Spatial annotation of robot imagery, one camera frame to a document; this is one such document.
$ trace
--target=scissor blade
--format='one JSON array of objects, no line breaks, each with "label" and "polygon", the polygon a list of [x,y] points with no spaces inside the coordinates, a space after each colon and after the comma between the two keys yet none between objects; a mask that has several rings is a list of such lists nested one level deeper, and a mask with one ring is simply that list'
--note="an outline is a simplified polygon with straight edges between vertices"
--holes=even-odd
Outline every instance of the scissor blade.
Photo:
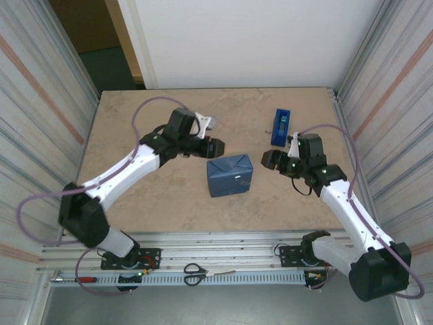
[{"label": "scissor blade", "polygon": [[206,276],[224,276],[226,274],[233,274],[235,272],[235,269],[219,269],[218,271],[208,271]]}]

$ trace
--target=scissors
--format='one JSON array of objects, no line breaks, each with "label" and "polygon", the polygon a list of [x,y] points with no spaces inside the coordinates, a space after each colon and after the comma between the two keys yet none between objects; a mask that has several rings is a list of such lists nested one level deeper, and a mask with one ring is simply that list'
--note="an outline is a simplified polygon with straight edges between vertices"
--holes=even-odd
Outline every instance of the scissors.
[{"label": "scissors", "polygon": [[234,269],[208,271],[207,269],[201,268],[198,264],[190,263],[187,266],[185,266],[185,269],[183,269],[183,273],[189,274],[183,278],[183,281],[187,286],[196,286],[201,281],[203,281],[203,279],[206,279],[209,276],[220,276],[223,274],[232,274],[235,272],[236,271]]}]

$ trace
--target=white wall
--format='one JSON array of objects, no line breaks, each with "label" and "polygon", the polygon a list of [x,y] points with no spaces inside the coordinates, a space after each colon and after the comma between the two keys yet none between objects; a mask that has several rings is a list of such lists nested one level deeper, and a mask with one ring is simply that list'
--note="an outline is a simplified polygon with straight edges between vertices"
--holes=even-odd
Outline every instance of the white wall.
[{"label": "white wall", "polygon": [[148,88],[335,87],[382,0],[119,0]]}]

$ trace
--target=black scissors handle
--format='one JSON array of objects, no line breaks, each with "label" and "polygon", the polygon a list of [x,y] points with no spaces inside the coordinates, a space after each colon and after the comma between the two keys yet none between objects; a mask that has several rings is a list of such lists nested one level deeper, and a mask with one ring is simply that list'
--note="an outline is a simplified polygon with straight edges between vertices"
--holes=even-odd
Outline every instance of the black scissors handle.
[{"label": "black scissors handle", "polygon": [[206,278],[207,272],[207,270],[203,269],[198,264],[190,263],[183,269],[183,273],[189,274],[183,278],[183,281],[187,286],[196,286]]}]

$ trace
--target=blue tissue box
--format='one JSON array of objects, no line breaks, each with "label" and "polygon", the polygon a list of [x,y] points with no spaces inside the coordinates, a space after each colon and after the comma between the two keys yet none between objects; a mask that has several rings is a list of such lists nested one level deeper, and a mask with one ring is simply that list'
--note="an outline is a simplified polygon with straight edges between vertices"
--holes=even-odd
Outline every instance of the blue tissue box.
[{"label": "blue tissue box", "polygon": [[253,170],[247,154],[208,160],[210,196],[216,198],[247,192],[250,189]]}]

